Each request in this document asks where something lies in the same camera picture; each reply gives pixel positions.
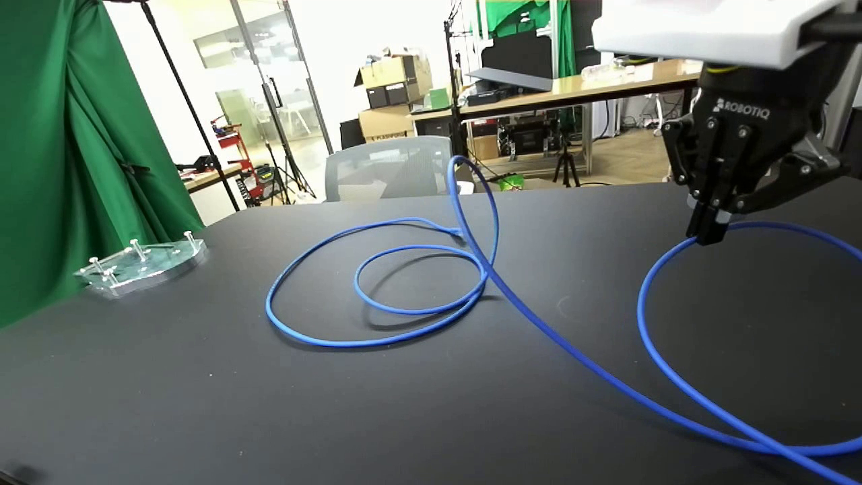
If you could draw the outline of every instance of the robotic arm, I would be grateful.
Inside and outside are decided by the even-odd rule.
[[[820,132],[862,39],[858,0],[607,0],[592,38],[600,51],[707,61],[692,112],[662,132],[699,241],[846,171]]]

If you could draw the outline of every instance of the black table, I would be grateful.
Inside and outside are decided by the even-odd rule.
[[[487,235],[482,196],[466,202]],[[862,185],[840,181],[761,218],[860,245],[860,206]],[[307,349],[269,328],[265,290],[289,258],[349,224],[404,213],[454,220],[446,200],[248,210],[211,225],[214,260],[172,286],[79,297],[2,328],[0,465],[33,465],[47,485],[812,480],[625,402],[495,287],[459,326],[389,349]],[[499,270],[513,286],[622,379],[704,416],[648,361],[634,319],[641,275],[685,231],[685,190],[525,190],[503,194],[501,213]],[[416,237],[335,245],[277,310],[316,333],[376,333],[349,293],[354,260]],[[470,264],[424,258],[380,297],[439,301],[472,276]],[[837,251],[741,231],[670,266],[650,314],[668,361],[720,404],[781,439],[850,439],[862,431],[860,287],[862,266]],[[827,462],[862,477],[862,456]]]

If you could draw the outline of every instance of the green curtain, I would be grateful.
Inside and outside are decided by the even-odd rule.
[[[101,0],[12,3],[0,33],[6,326],[81,290],[89,256],[202,220]]]
[[[486,0],[486,19],[490,38],[543,30],[549,20],[549,0]]]
[[[578,76],[578,53],[575,53],[575,16],[572,16],[572,0],[557,0],[557,78]],[[575,107],[560,109],[560,128],[575,132],[580,123],[580,112]]]

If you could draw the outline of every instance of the floor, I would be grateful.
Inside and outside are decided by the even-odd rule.
[[[619,136],[596,139],[592,144],[592,169],[580,169],[583,185],[630,185],[630,183],[662,183],[668,174],[668,156],[662,139],[650,128],[630,128]],[[482,161],[486,174],[525,174],[525,187],[565,187],[552,183],[557,156],[521,156]]]
[[[291,144],[299,169],[304,171],[311,190],[291,190],[297,204],[316,204],[327,200],[327,144],[324,139],[304,139]],[[650,128],[630,128],[619,136],[596,139],[592,169],[580,169],[583,187],[590,185],[627,185],[627,183],[662,183],[668,174],[668,156],[662,139]],[[487,158],[482,161],[487,178],[517,171],[525,178],[524,187],[565,187],[563,183],[552,183],[557,156],[524,154],[517,161],[510,158]],[[204,224],[217,224],[234,210],[229,206],[223,187],[211,185],[209,190],[195,194],[195,204],[200,206]]]

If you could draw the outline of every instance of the cable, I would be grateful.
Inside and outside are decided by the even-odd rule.
[[[807,229],[807,225],[792,225],[792,224],[734,224],[734,229],[774,229],[774,231],[796,231],[796,235],[804,235],[804,237],[813,237],[813,239],[821,239],[833,247],[840,247],[846,251],[850,256],[854,258],[862,258],[862,251],[833,237],[833,235],[821,235],[821,231],[813,231],[813,229]],[[851,477],[844,477],[817,460],[812,460],[807,453],[800,450],[792,450],[771,435],[765,435],[762,431],[751,429],[750,423],[739,421],[735,415],[731,415],[728,410],[723,410],[720,404],[714,404],[711,399],[707,399],[700,391],[696,391],[688,379],[683,379],[673,365],[660,356],[660,349],[656,346],[652,336],[650,336],[650,326],[648,326],[648,299],[650,299],[650,290],[657,280],[657,275],[677,258],[683,256],[688,247],[696,245],[696,237],[673,245],[666,256],[660,256],[656,260],[656,266],[648,271],[645,283],[641,283],[641,290],[638,290],[638,333],[641,333],[641,341],[650,353],[650,357],[656,361],[656,365],[688,396],[692,399],[696,404],[700,404],[704,410],[708,410],[711,415],[718,415],[720,421],[726,421],[728,426],[734,426],[735,431],[746,434],[750,439],[755,442],[762,442],[765,446],[771,446],[777,456],[785,456],[786,460],[804,465],[804,469],[812,469],[813,474],[821,474],[824,480],[829,481],[854,481]]]
[[[490,204],[490,213],[493,213],[493,237],[490,237],[490,247],[487,252],[482,251],[482,245],[478,241],[474,231],[472,231],[472,224],[466,220],[466,213],[464,213],[464,204],[460,204],[460,196],[455,190],[459,181],[455,181],[455,167],[459,165],[466,165],[478,181],[482,183],[486,187],[486,196],[487,196],[487,204]],[[474,161],[464,158],[464,156],[454,156],[451,167],[448,167],[448,183],[451,183],[451,204],[455,210],[455,218],[459,218],[459,225],[439,225],[429,218],[390,218],[390,220],[380,220],[380,224],[363,224],[363,225],[350,225],[346,231],[336,231],[327,239],[322,239],[319,245],[314,245],[311,251],[304,251],[299,258],[295,258],[287,271],[273,283],[273,287],[266,290],[266,301],[265,301],[265,310],[266,310],[266,318],[269,324],[291,336],[295,341],[303,341],[303,344],[314,344],[314,346],[328,346],[328,349],[355,349],[355,346],[380,346],[380,344],[400,344],[400,341],[409,341],[409,338],[420,338],[420,336],[429,336],[451,324],[455,324],[460,314],[466,314],[482,297],[486,290],[486,283],[493,280],[493,286],[508,297],[508,301],[528,319],[534,324],[547,338],[552,338],[565,356],[572,356],[578,363],[583,363],[584,368],[590,368],[596,376],[600,376],[603,381],[610,381],[614,391],[619,391],[622,396],[634,399],[637,404],[648,406],[650,412],[670,421],[673,426],[689,431],[689,434],[699,434],[704,439],[711,439],[711,442],[720,442],[720,443],[728,443],[728,446],[735,446],[735,450],[746,450],[746,453],[762,453],[762,456],[781,456],[804,469],[808,469],[812,474],[820,474],[821,480],[829,480],[829,481],[840,481],[840,485],[851,485],[854,480],[835,470],[835,469],[827,469],[821,462],[817,462],[813,457],[833,457],[833,456],[851,456],[851,453],[860,453],[862,450],[862,435],[858,439],[846,439],[846,442],[829,442],[829,443],[781,443],[771,435],[765,435],[762,431],[751,429],[750,423],[739,421],[735,415],[731,415],[728,410],[723,410],[720,404],[708,402],[704,392],[699,392],[692,384],[688,384],[666,361],[662,356],[657,353],[657,346],[652,344],[650,338],[650,330],[648,330],[648,297],[650,297],[650,287],[652,283],[657,280],[660,270],[673,260],[683,251],[688,251],[689,245],[696,245],[696,239],[685,239],[680,245],[673,245],[666,256],[660,256],[656,260],[656,266],[648,271],[645,276],[645,286],[641,286],[641,293],[638,293],[638,330],[641,330],[641,338],[648,344],[648,353],[656,357],[656,363],[660,365],[660,371],[668,375],[668,379],[683,387],[696,404],[700,404],[704,410],[708,410],[711,415],[718,415],[720,421],[726,421],[731,429],[735,429],[741,435],[735,434],[726,434],[726,431],[718,431],[711,426],[704,426],[699,421],[689,421],[657,402],[652,402],[650,396],[645,396],[641,391],[630,387],[627,381],[622,381],[619,376],[614,376],[610,368],[603,368],[600,363],[596,363],[590,356],[584,356],[578,344],[572,344],[560,330],[556,330],[549,324],[545,324],[513,287],[510,283],[495,271],[495,252],[499,252],[499,231],[501,231],[501,220],[499,220],[499,204],[495,204],[495,196],[490,190],[490,183],[487,178],[482,174],[482,167],[478,167]],[[359,231],[371,231],[371,229],[389,229],[389,225],[416,225],[416,229],[425,229],[425,231],[443,231],[443,235],[451,235],[454,239],[459,241],[466,241],[466,251],[460,247],[451,247],[451,245],[431,245],[431,241],[416,241],[416,245],[400,245],[400,247],[389,247],[389,251],[380,251],[376,256],[370,256],[354,275],[354,286],[359,290],[359,297],[371,303],[376,310],[382,310],[382,311],[397,311],[397,314],[433,314],[437,319],[429,324],[429,326],[420,326],[420,328],[412,328],[412,330],[404,330],[404,333],[397,333],[397,336],[382,336],[382,338],[322,338],[322,336],[311,336],[311,333],[303,333],[297,328],[291,328],[289,324],[283,324],[276,310],[273,310],[273,301],[280,290],[280,286],[287,283],[287,276],[303,264],[307,260],[314,252],[319,252],[322,247],[342,239],[342,237],[350,237],[350,235],[359,235]],[[813,231],[813,229],[807,229],[807,225],[792,225],[792,224],[735,224],[734,229],[785,229],[785,231],[797,231],[797,235],[808,235],[808,237],[817,237],[821,241],[829,241],[846,252],[851,252],[854,258],[862,258],[862,247],[851,245],[851,241],[844,241],[837,237],[829,237],[829,235],[821,235],[821,231]],[[361,275],[370,264],[385,258],[385,256],[393,256],[393,252],[409,252],[409,251],[431,251],[431,252],[443,252],[443,256],[459,256],[459,258],[466,258],[478,266],[481,271],[481,280],[472,290],[466,290],[464,297],[448,301],[448,303],[437,303],[437,306],[390,306],[390,303],[382,303],[382,301],[376,301],[363,287],[361,287]]]
[[[460,235],[466,237],[466,241],[472,245],[474,256],[481,258],[482,270],[487,271],[487,276],[495,283],[495,287],[508,297],[508,301],[525,318],[530,319],[545,336],[549,336],[563,353],[568,353],[575,361],[580,361],[584,368],[590,368],[592,375],[598,375],[600,379],[607,379],[614,391],[625,392],[627,399],[638,402],[641,406],[657,412],[660,416],[683,426],[685,431],[700,434],[707,439],[739,446],[739,450],[750,450],[750,453],[765,453],[765,456],[785,456],[792,462],[800,462],[804,469],[829,480],[829,481],[846,481],[851,485],[851,477],[844,477],[812,457],[824,457],[824,456],[850,456],[850,453],[860,453],[862,450],[862,435],[850,439],[850,442],[835,442],[835,443],[807,443],[807,446],[786,446],[778,443],[774,439],[767,439],[765,434],[755,431],[751,426],[743,429],[743,421],[735,421],[731,412],[720,415],[720,416],[734,416],[734,429],[743,429],[746,435],[734,435],[734,434],[723,434],[718,429],[708,429],[704,423],[696,423],[657,402],[652,402],[650,396],[638,392],[637,387],[625,384],[619,376],[614,376],[613,371],[607,371],[603,365],[598,365],[592,357],[588,357],[580,346],[575,346],[560,330],[556,330],[549,324],[545,324],[513,287],[510,283],[495,271],[495,266],[490,264],[490,258],[486,258],[482,247],[478,245],[472,225],[466,220],[464,204],[459,196],[451,194],[454,210],[459,216],[460,224]],[[846,247],[850,252],[860,256],[860,247],[840,241],[837,237],[829,237],[827,241],[835,241],[840,247]]]
[[[490,237],[490,260],[495,260],[495,252],[499,252],[499,206],[495,202],[490,200],[490,216],[493,216],[493,237]],[[277,280],[273,283],[273,287],[266,290],[266,301],[265,301],[265,311],[269,318],[269,324],[289,338],[299,341],[299,344],[311,344],[311,346],[327,346],[327,349],[367,349],[367,346],[389,346],[389,344],[402,344],[402,341],[412,341],[412,338],[420,338],[420,336],[429,336],[455,319],[460,319],[460,314],[466,314],[486,293],[486,270],[481,266],[481,260],[474,258],[474,252],[470,251],[460,251],[460,247],[454,247],[454,245],[431,245],[431,241],[412,241],[412,245],[397,245],[397,247],[389,247],[389,251],[380,251],[380,252],[371,252],[367,260],[359,264],[359,270],[354,271],[354,290],[376,310],[380,311],[390,311],[390,314],[402,314],[402,318],[437,318],[420,328],[412,328],[412,330],[402,330],[402,333],[393,333],[393,336],[380,336],[380,338],[327,338],[327,336],[314,336],[314,333],[304,333],[295,326],[289,326],[287,319],[277,318],[273,301],[280,290],[280,286],[311,258],[316,256],[319,251],[324,251],[327,245],[336,241],[336,239],[346,239],[350,235],[359,235],[359,231],[376,231],[376,229],[393,229],[393,225],[412,225],[412,229],[424,229],[424,231],[439,231],[439,235],[451,235],[455,241],[464,241],[460,237],[460,229],[459,225],[443,225],[443,224],[433,224],[429,218],[389,218],[389,220],[377,220],[377,224],[361,224],[361,225],[349,225],[327,239],[322,239],[319,245],[307,247],[303,256],[297,256],[280,275]],[[363,287],[361,287],[361,275],[370,264],[385,258],[385,256],[393,256],[393,252],[409,252],[409,251],[429,251],[429,252],[439,252],[439,256],[455,256],[455,258],[466,258],[478,266],[481,276],[478,276],[478,286],[472,290],[466,290],[464,297],[454,299],[454,301],[446,301],[446,303],[437,303],[437,306],[390,306],[390,303],[382,303],[377,299],[371,299]]]

